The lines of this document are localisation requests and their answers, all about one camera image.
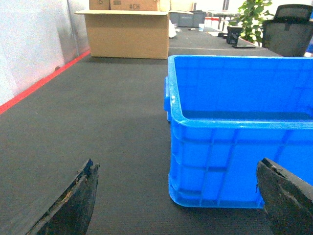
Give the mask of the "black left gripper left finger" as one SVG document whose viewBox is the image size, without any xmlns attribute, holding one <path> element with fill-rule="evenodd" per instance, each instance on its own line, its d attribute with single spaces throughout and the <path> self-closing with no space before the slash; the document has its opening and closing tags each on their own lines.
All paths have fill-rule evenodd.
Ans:
<svg viewBox="0 0 313 235">
<path fill-rule="evenodd" d="M 93 214 L 100 165 L 87 160 L 72 183 L 27 232 L 28 235 L 85 235 Z"/>
</svg>

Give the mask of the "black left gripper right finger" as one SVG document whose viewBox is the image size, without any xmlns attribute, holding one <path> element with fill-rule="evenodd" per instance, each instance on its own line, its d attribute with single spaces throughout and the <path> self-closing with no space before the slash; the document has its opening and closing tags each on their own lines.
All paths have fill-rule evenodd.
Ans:
<svg viewBox="0 0 313 235">
<path fill-rule="evenodd" d="M 313 187 L 278 163 L 263 158 L 257 164 L 257 183 L 274 235 L 313 233 Z"/>
</svg>

